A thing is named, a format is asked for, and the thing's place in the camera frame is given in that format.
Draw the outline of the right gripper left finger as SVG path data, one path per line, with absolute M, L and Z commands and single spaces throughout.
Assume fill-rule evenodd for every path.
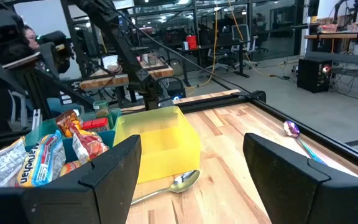
M 0 223 L 125 223 L 139 175 L 138 134 L 41 187 L 0 188 Z

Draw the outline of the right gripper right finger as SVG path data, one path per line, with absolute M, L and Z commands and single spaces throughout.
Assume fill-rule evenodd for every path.
M 358 177 L 254 133 L 243 153 L 272 223 L 358 223 Z

